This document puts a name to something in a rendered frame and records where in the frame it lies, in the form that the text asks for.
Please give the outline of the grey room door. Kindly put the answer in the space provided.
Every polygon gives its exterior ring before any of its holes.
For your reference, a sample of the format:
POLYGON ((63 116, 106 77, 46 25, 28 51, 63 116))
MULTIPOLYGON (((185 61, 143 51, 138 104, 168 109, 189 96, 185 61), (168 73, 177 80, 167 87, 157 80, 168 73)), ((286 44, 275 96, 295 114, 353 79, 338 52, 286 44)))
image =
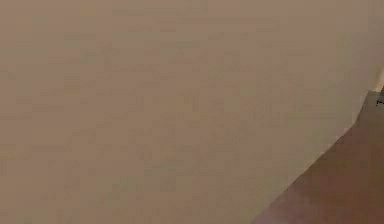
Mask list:
POLYGON ((380 91, 367 93, 355 125, 369 132, 384 135, 384 104, 376 106, 377 100, 384 101, 384 87, 380 91))

